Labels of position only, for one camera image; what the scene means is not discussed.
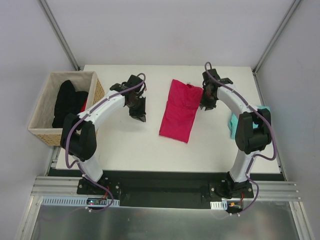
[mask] black cloth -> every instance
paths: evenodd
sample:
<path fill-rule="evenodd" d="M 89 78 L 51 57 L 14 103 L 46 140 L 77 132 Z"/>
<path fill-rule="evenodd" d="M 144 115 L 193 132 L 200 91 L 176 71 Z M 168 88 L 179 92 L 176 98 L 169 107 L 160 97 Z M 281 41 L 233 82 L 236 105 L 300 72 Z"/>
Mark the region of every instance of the black cloth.
<path fill-rule="evenodd" d="M 80 113 L 82 106 L 86 102 L 88 93 L 86 91 L 75 90 L 70 80 L 61 84 L 54 106 L 53 128 L 62 128 L 65 117 L 72 113 Z"/>

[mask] metal post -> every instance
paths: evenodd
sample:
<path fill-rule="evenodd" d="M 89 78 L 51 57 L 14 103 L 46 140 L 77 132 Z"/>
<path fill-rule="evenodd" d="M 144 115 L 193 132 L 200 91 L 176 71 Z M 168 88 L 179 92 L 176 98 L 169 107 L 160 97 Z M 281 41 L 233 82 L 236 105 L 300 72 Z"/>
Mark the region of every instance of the metal post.
<path fill-rule="evenodd" d="M 264 50 L 262 56 L 260 57 L 257 65 L 253 69 L 254 74 L 256 74 L 259 69 L 261 68 L 262 64 L 265 62 L 267 56 L 269 55 L 272 48 L 275 46 L 277 40 L 279 39 L 279 36 L 284 31 L 285 27 L 288 25 L 288 22 L 290 21 L 291 17 L 294 15 L 296 10 L 298 9 L 299 5 L 301 4 L 303 0 L 294 0 L 289 7 L 288 11 L 284 15 L 280 25 L 278 26 L 277 30 L 275 31 L 274 35 L 272 36 L 271 40 L 269 41 L 268 45 L 266 46 L 266 49 Z"/>
<path fill-rule="evenodd" d="M 73 53 L 71 52 L 71 49 L 63 35 L 63 33 L 61 32 L 61 29 L 47 3 L 46 0 L 38 0 L 45 16 L 47 17 L 51 27 L 52 27 L 52 30 L 54 31 L 55 35 L 56 35 L 56 38 L 58 39 L 58 41 L 60 42 L 61 44 L 61 47 L 63 48 L 67 58 L 69 59 L 71 65 L 73 66 L 73 68 L 76 70 L 76 71 L 80 71 L 80 66 L 79 64 L 77 63 L 77 60 L 75 58 L 75 56 L 73 55 Z"/>

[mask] wicker basket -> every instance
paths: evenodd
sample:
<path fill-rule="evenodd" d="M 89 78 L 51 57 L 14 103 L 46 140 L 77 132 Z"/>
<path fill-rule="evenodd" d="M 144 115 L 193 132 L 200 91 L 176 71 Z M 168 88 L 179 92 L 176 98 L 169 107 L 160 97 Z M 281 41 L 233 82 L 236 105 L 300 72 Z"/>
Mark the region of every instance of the wicker basket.
<path fill-rule="evenodd" d="M 57 95 L 61 84 L 70 80 L 76 91 L 87 91 L 85 109 L 98 102 L 105 91 L 94 71 L 64 71 L 50 73 L 38 100 L 28 130 L 49 146 L 59 146 L 62 128 L 52 128 Z"/>

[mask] white wall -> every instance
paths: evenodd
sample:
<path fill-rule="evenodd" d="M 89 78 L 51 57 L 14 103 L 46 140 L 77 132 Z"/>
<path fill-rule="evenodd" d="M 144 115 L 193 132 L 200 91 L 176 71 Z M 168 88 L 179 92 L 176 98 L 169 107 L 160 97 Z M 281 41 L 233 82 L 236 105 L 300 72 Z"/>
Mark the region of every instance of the white wall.
<path fill-rule="evenodd" d="M 72 71 L 36 0 L 0 2 L 0 239 L 14 239 L 50 148 L 27 127 L 51 71 Z"/>
<path fill-rule="evenodd" d="M 48 0 L 85 64 L 254 67 L 293 0 Z"/>
<path fill-rule="evenodd" d="M 280 157 L 297 181 L 320 239 L 320 1 L 305 0 L 271 52 L 258 82 L 272 109 Z"/>

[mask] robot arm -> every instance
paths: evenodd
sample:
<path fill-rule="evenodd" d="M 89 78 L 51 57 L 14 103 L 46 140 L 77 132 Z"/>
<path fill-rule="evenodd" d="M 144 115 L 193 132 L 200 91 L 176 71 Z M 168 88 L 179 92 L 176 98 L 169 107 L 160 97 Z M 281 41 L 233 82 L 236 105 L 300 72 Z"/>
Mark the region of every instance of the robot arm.
<path fill-rule="evenodd" d="M 200 108 L 212 110 L 216 107 L 217 100 L 224 102 L 227 107 L 238 118 L 238 125 L 235 134 L 235 142 L 238 147 L 233 167 L 227 173 L 225 184 L 216 187 L 215 193 L 224 198 L 232 198 L 248 187 L 250 171 L 255 162 L 256 154 L 263 151 L 266 145 L 271 143 L 271 134 L 266 124 L 246 106 L 243 101 L 233 93 L 235 89 L 233 82 L 229 78 L 221 79 L 215 69 L 210 69 L 209 73 L 220 83 L 227 85 L 227 89 L 209 79 L 206 72 L 203 76 L 203 94 L 200 102 Z M 267 109 L 258 109 L 258 111 L 269 123 L 271 115 Z"/>
<path fill-rule="evenodd" d="M 128 106 L 129 115 L 141 122 L 146 122 L 146 98 L 142 97 L 146 85 L 138 76 L 131 75 L 127 82 L 116 83 L 110 91 L 95 105 L 78 115 L 68 114 L 65 117 L 62 129 L 60 145 L 66 149 L 67 137 L 72 127 L 82 118 L 84 120 L 72 133 L 68 153 L 75 160 L 78 160 L 80 167 L 85 174 L 94 182 L 99 181 L 103 175 L 103 170 L 97 161 L 96 131 L 100 125 L 116 110 Z"/>

